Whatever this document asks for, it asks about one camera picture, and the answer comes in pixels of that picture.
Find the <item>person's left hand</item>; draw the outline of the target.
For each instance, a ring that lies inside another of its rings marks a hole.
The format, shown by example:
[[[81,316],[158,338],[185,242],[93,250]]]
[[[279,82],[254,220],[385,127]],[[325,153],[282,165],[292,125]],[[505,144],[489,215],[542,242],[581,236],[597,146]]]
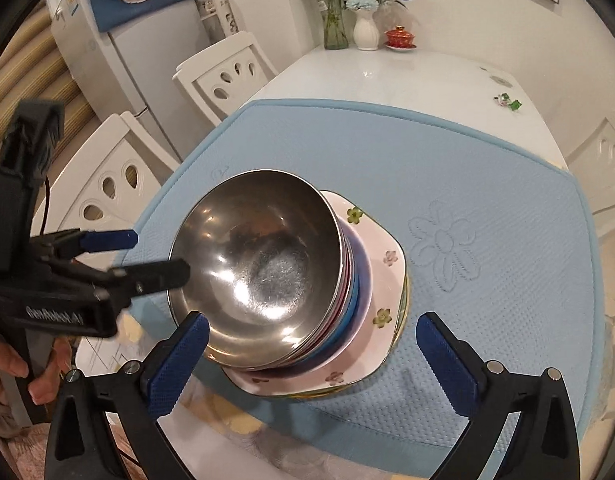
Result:
[[[52,402],[58,393],[60,375],[71,370],[72,350],[70,342],[65,337],[57,337],[53,343],[44,372],[30,383],[28,390],[36,405]],[[0,372],[12,376],[26,378],[29,367],[23,358],[0,337]],[[7,405],[7,396],[0,377],[0,404]]]

